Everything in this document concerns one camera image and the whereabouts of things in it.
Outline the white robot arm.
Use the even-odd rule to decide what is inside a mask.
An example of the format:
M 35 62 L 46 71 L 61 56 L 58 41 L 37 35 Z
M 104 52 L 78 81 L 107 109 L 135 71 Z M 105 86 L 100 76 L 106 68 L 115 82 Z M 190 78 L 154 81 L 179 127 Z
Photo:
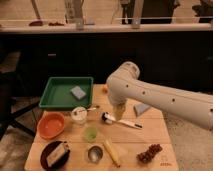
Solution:
M 127 99 L 133 99 L 213 131 L 213 95 L 146 83 L 139 75 L 139 67 L 127 61 L 106 80 L 117 120 L 122 118 Z

